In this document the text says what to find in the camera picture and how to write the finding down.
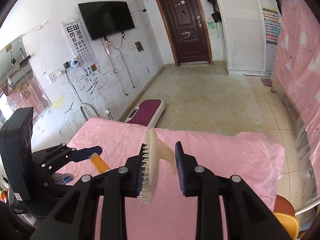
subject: brown door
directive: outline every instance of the brown door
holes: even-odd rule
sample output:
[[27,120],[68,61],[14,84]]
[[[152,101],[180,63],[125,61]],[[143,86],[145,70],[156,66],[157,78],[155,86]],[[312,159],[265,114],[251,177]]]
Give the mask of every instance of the brown door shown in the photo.
[[196,0],[159,0],[179,63],[209,62],[206,33]]

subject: wall-mounted tv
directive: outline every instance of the wall-mounted tv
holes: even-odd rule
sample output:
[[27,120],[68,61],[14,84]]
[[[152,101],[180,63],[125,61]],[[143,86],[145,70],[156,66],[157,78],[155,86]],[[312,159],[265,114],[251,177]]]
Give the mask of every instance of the wall-mounted tv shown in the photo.
[[78,6],[93,41],[135,28],[126,2],[88,2]]

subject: hair brush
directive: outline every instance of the hair brush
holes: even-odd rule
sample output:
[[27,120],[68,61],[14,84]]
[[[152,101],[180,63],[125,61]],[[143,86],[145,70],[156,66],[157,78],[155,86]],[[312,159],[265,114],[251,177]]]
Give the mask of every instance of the hair brush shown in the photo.
[[158,139],[154,129],[145,131],[144,135],[145,147],[141,165],[140,201],[150,204],[158,185],[160,159],[170,162],[174,174],[177,173],[177,163],[171,148]]

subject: metal screw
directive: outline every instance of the metal screw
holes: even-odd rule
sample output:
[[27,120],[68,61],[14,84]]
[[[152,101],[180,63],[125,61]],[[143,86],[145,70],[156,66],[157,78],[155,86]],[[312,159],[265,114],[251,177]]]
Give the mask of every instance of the metal screw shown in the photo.
[[90,176],[90,175],[83,175],[82,178],[81,178],[81,180],[82,180],[83,182],[88,182],[88,181],[90,181],[90,179],[91,179],[91,176]]
[[196,171],[196,172],[199,172],[199,173],[204,172],[204,167],[202,167],[202,166],[196,166],[196,167],[195,167],[195,171]]
[[231,177],[231,179],[232,179],[233,182],[240,182],[241,181],[241,178],[238,175],[233,175]]
[[120,167],[118,169],[119,173],[127,173],[128,172],[128,168],[127,167]]

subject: door frame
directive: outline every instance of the door frame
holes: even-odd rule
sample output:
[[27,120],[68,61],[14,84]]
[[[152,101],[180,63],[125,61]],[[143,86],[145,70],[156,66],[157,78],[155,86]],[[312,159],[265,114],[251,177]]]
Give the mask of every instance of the door frame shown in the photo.
[[[173,54],[174,64],[175,64],[175,66],[179,66],[180,63],[178,62],[177,51],[176,51],[176,48],[175,48],[174,43],[173,43],[173,38],[172,38],[172,35],[171,35],[171,32],[170,32],[170,28],[169,28],[169,23],[168,23],[167,17],[166,17],[166,15],[164,13],[164,10],[163,10],[162,6],[161,6],[160,0],[156,0],[156,2],[157,2],[157,5],[158,5],[158,8],[159,8],[161,17],[162,17],[162,21],[164,23],[164,28],[166,30],[166,33],[167,33],[167,36],[168,36],[168,39],[169,39],[171,51],[172,51],[172,54]],[[200,11],[202,26],[204,27],[204,33],[205,33],[205,38],[206,38],[207,48],[208,48],[208,53],[209,53],[209,64],[213,64],[212,51],[211,51],[211,45],[210,45],[210,40],[209,40],[209,32],[208,32],[207,23],[205,21],[203,8],[202,8],[202,5],[200,3],[200,0],[196,0],[196,2],[197,2],[197,5],[198,5],[198,8],[199,8],[199,11]]]

